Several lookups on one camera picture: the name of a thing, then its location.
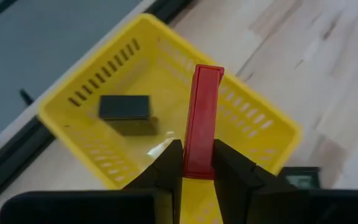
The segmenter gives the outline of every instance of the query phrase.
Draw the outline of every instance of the floor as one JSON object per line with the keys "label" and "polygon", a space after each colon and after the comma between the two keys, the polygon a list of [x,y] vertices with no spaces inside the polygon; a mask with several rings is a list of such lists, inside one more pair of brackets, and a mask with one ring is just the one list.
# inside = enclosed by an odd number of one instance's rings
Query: floor
{"label": "floor", "polygon": [[298,121],[287,165],[334,185],[358,149],[358,1],[200,0],[172,27]]}
{"label": "floor", "polygon": [[139,0],[17,1],[0,14],[0,132]]}

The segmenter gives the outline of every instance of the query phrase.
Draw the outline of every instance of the black edge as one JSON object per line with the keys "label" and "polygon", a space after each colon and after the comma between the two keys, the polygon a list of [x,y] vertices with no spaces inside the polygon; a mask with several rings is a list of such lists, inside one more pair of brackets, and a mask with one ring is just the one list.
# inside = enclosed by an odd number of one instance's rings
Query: black edge
{"label": "black edge", "polygon": [[[156,0],[145,12],[161,21],[170,22],[193,0]],[[0,13],[15,1],[0,2]],[[18,177],[28,165],[54,140],[54,136],[37,119],[32,118],[0,150],[0,193]]]}

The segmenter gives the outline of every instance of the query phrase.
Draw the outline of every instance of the plastic basket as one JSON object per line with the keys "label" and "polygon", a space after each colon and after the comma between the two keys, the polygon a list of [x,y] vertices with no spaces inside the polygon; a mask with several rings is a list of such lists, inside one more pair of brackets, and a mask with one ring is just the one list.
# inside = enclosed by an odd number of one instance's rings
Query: plastic basket
{"label": "plastic basket", "polygon": [[[40,119],[110,189],[120,189],[172,139],[183,142],[198,63],[215,65],[154,16],[141,14],[43,100]],[[158,135],[116,133],[97,117],[101,95],[150,95]],[[300,129],[226,72],[215,135],[277,174],[298,144]],[[185,179],[181,220],[221,221],[213,191],[211,181]]]}

